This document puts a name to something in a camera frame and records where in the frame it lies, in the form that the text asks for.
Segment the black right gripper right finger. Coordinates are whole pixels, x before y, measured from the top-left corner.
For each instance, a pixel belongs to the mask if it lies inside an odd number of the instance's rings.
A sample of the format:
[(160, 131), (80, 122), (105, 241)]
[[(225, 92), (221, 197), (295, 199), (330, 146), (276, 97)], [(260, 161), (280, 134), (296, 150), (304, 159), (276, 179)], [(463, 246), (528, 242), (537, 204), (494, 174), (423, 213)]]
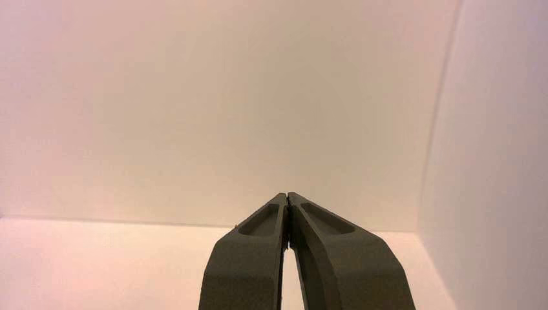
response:
[(288, 203), (305, 309), (415, 309), (405, 270), (382, 238), (296, 192)]

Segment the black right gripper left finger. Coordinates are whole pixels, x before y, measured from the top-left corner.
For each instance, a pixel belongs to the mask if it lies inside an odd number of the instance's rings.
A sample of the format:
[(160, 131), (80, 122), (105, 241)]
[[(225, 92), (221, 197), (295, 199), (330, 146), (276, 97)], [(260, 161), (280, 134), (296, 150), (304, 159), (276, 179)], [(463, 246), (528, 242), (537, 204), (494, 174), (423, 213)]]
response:
[(199, 309), (280, 309), (288, 201), (278, 193), (213, 247)]

